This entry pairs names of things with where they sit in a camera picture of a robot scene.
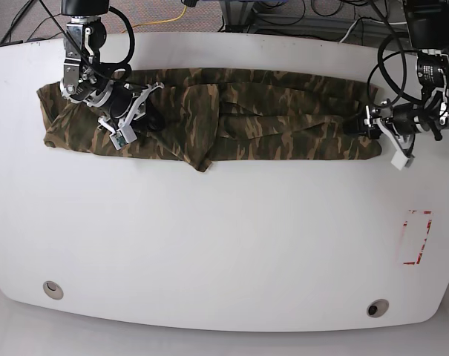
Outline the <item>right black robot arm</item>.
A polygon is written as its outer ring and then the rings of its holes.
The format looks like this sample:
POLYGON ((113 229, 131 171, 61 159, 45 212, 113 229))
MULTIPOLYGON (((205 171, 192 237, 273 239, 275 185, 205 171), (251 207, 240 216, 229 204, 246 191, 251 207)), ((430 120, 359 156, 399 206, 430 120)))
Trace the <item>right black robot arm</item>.
POLYGON ((72 103, 85 103, 102 114, 113 133, 126 128, 157 132, 165 119, 149 100, 160 83, 139 85, 128 81, 135 36, 128 18, 109 1, 63 1, 61 14, 68 16, 65 31, 65 61, 62 95, 72 103), (101 16, 118 16, 125 25, 129 46, 125 58, 116 63, 102 62, 100 49, 107 39, 101 16))

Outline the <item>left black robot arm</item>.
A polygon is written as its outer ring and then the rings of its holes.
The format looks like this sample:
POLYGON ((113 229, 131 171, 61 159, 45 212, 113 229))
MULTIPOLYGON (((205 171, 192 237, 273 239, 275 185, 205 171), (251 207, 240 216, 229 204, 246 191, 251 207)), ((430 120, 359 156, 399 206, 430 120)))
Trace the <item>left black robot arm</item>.
POLYGON ((347 134, 379 139, 386 136, 396 148, 397 159, 409 162, 417 134, 430 132, 435 140, 442 140, 442 131, 449 130, 449 1, 404 1, 403 11, 407 31, 390 29, 378 48, 377 65, 397 99, 376 104, 374 96, 362 113, 345 126, 347 134), (384 51, 391 42, 397 45, 409 39, 411 53, 416 55, 416 75, 421 96, 405 93, 406 79, 397 85, 385 67, 384 51))

